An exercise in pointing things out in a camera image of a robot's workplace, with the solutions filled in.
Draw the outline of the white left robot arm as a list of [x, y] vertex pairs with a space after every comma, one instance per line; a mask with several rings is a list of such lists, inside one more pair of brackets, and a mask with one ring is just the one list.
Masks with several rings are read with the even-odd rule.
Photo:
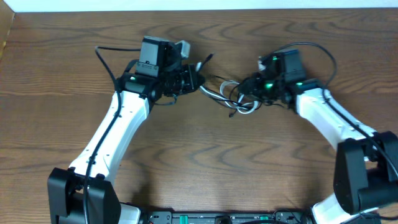
[[205, 79], [202, 64], [171, 71], [136, 60], [116, 81], [109, 110], [82, 153], [67, 169], [48, 177], [52, 223], [141, 223], [142, 210], [119, 201], [114, 181], [134, 133], [161, 96], [178, 98], [196, 91]]

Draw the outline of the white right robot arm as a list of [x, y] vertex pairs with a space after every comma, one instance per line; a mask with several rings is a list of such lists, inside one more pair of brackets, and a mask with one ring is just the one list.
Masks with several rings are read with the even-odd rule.
[[240, 94], [261, 103], [280, 100], [306, 119], [336, 150], [333, 193], [310, 212], [313, 223], [396, 221], [376, 210], [397, 202], [397, 136], [377, 132], [345, 110], [317, 80], [248, 78]]

